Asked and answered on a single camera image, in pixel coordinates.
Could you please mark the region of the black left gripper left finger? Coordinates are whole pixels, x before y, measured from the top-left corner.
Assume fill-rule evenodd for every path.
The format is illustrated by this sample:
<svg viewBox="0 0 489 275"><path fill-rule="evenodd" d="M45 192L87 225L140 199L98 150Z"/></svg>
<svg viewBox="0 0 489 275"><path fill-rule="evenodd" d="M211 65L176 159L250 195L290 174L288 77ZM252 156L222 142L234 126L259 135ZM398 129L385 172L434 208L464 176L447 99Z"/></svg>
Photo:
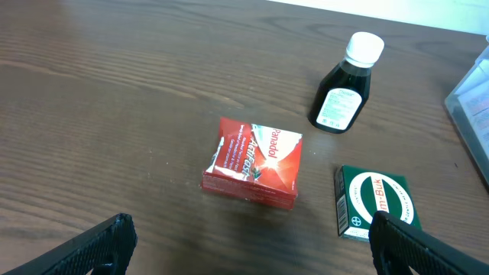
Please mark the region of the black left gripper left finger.
<svg viewBox="0 0 489 275"><path fill-rule="evenodd" d="M137 242L132 217L119 213L5 275L124 275Z"/></svg>

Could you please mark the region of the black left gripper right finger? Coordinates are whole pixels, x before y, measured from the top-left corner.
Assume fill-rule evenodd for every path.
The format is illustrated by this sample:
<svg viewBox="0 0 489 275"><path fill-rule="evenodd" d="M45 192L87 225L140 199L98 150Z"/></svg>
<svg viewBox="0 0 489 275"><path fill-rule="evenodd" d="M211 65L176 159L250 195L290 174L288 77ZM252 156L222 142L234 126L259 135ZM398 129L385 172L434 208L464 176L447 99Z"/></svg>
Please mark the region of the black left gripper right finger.
<svg viewBox="0 0 489 275"><path fill-rule="evenodd" d="M369 242L378 275L488 275L488 265L384 211L377 211Z"/></svg>

